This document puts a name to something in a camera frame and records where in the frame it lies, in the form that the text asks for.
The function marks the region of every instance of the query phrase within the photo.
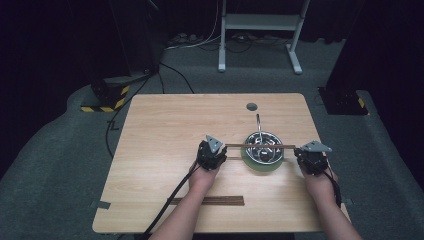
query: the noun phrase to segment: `human hand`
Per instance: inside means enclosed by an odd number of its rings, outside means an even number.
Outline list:
[[[333,185],[328,177],[322,173],[320,175],[307,174],[302,168],[302,174],[305,177],[306,188],[309,194],[314,199],[315,203],[335,203]],[[325,172],[332,175],[333,179],[337,182],[338,176],[327,168]]]
[[[204,195],[209,191],[209,189],[213,186],[215,182],[215,177],[219,172],[219,167],[214,170],[206,170],[202,167],[199,167],[190,177],[189,179],[189,191],[200,192]]]

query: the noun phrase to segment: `dark background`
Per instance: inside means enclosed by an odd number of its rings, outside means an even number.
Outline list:
[[[58,0],[54,4],[49,1],[0,3],[0,96],[4,110],[1,175],[36,131],[65,112],[69,95],[90,84],[64,32],[67,23],[57,15],[59,11],[72,9],[75,2],[81,3],[72,0]],[[95,45],[104,54],[103,58],[119,55],[119,35],[109,1],[87,2],[83,7],[95,9],[89,15],[97,21],[102,19],[98,24],[105,26],[93,28],[91,33],[110,40]],[[165,6],[169,37],[181,32],[204,37],[211,34],[215,1],[161,2]],[[301,6],[301,1],[295,0],[269,2],[228,0],[227,9],[239,13],[295,14]],[[423,178],[419,173],[424,171],[420,152],[423,117],[419,113],[424,105],[423,15],[423,3],[418,0],[312,0],[301,34],[304,41],[324,38],[331,43],[348,39],[328,85],[371,93],[392,141],[420,184]],[[219,35],[219,31],[220,18],[213,35]]]

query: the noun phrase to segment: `black hand-mounted device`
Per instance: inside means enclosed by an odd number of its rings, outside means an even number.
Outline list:
[[[196,162],[206,170],[213,170],[221,166],[227,159],[225,155],[227,153],[227,147],[224,147],[221,153],[218,153],[222,142],[209,135],[206,135],[206,140],[208,141],[203,140],[199,144]]]
[[[333,151],[331,148],[325,146],[318,141],[312,141],[307,143],[300,148],[294,149],[294,155],[297,157],[297,163],[299,166],[306,171],[307,174],[313,174],[318,176],[325,174],[331,181],[334,189],[334,197],[339,207],[342,204],[342,198],[340,194],[340,187],[333,178],[333,174],[330,169],[331,176],[325,172],[328,168],[328,159],[324,156],[325,152]]]

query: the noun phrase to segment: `metal bowl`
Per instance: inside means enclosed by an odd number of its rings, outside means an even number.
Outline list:
[[[283,144],[283,142],[274,134],[269,132],[262,133],[262,143],[259,132],[252,133],[247,137],[245,144],[265,144],[275,145]],[[260,164],[273,164],[280,161],[284,157],[284,149],[281,148],[258,148],[248,147],[246,153],[250,159]]]

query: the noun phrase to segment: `yellow and black hazard tape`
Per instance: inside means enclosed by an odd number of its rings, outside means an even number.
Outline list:
[[[122,89],[119,98],[115,101],[112,106],[81,106],[83,112],[113,112],[122,107],[125,103],[125,97],[128,93],[130,86],[126,86]]]

